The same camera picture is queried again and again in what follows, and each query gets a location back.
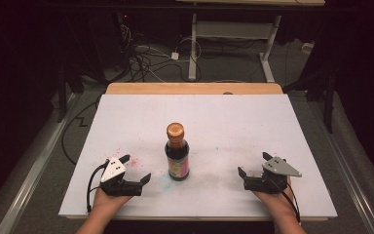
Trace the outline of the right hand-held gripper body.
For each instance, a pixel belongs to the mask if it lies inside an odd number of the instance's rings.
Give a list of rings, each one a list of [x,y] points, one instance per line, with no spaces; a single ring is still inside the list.
[[[258,191],[268,194],[278,194],[287,187],[289,176],[301,177],[302,174],[290,166],[279,156],[262,164],[263,172],[260,177],[247,176],[243,181],[245,190]]]

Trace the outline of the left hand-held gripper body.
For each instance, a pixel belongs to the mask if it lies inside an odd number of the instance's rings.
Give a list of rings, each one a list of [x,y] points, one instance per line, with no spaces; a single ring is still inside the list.
[[[117,157],[112,157],[100,179],[100,188],[108,196],[140,196],[143,183],[124,179],[126,167]]]

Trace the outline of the dark sauce bottle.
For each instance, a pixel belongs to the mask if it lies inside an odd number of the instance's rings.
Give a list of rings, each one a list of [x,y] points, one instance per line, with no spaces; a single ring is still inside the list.
[[[167,127],[167,136],[165,153],[168,157],[168,173],[172,179],[181,181],[190,172],[189,144],[184,139],[184,127],[180,123],[170,123]]]

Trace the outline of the person's left hand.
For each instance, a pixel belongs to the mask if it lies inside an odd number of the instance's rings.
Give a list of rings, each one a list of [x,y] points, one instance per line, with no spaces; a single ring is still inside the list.
[[[93,210],[113,211],[116,213],[130,199],[131,196],[108,196],[101,188],[98,188],[94,195]]]

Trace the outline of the person's right hand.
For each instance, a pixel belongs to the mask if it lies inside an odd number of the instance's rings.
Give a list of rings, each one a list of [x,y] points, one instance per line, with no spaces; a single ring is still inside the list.
[[[253,194],[265,205],[267,211],[273,217],[274,214],[293,212],[293,194],[289,186],[279,194],[268,194],[253,191]]]

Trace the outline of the black metal stand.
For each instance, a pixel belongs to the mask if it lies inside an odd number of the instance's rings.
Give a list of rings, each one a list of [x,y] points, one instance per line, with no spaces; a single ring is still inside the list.
[[[323,102],[322,121],[327,131],[332,134],[332,113],[335,91],[334,71],[331,68],[321,68],[306,78],[300,78],[298,81],[282,88],[285,94],[295,90],[306,91],[307,101],[321,100]]]
[[[67,89],[73,94],[81,94],[84,91],[80,70],[74,63],[62,64],[57,72],[58,80],[58,107],[57,121],[60,123],[67,112]]]

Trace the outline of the metal floor rail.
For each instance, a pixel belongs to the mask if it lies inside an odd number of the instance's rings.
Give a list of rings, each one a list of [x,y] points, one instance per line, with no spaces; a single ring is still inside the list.
[[[68,118],[72,115],[79,102],[80,95],[71,94],[66,103],[66,111],[59,122],[50,126],[50,136],[44,140],[44,147],[36,153],[36,159],[32,164],[28,174],[26,175],[17,195],[15,196],[11,206],[0,222],[0,234],[13,234],[24,209],[26,208],[30,198],[32,197],[36,186],[38,185],[43,172],[56,147],[57,141],[64,129],[66,128]]]
[[[338,145],[334,134],[329,132],[325,127],[323,120],[324,117],[320,111],[319,105],[315,102],[309,103],[318,124],[323,131],[327,142],[332,148],[332,155],[335,161],[336,168],[342,180],[345,183],[347,191],[351,196],[351,200],[355,204],[356,211],[358,212],[363,224],[366,227],[368,234],[374,234],[374,211],[372,210],[368,198],[363,190],[360,188],[358,181],[349,165],[349,161],[345,158],[340,146]]]

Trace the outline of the white metal desk frame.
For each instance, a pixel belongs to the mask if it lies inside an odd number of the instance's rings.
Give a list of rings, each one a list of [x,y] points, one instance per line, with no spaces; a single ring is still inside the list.
[[[305,8],[322,7],[324,0],[178,0],[191,3],[193,7],[204,4],[215,4],[220,7],[226,4],[228,7],[237,5],[249,9],[250,7],[267,7],[273,10],[304,10]],[[199,74],[198,58],[202,51],[199,38],[227,38],[227,39],[251,39],[266,40],[267,45],[263,53],[258,54],[259,62],[268,83],[274,83],[275,79],[269,64],[269,56],[272,50],[277,32],[280,27],[282,13],[275,13],[271,22],[233,22],[227,19],[198,19],[198,14],[192,14],[191,25],[191,50],[189,57],[188,80],[197,81]]]

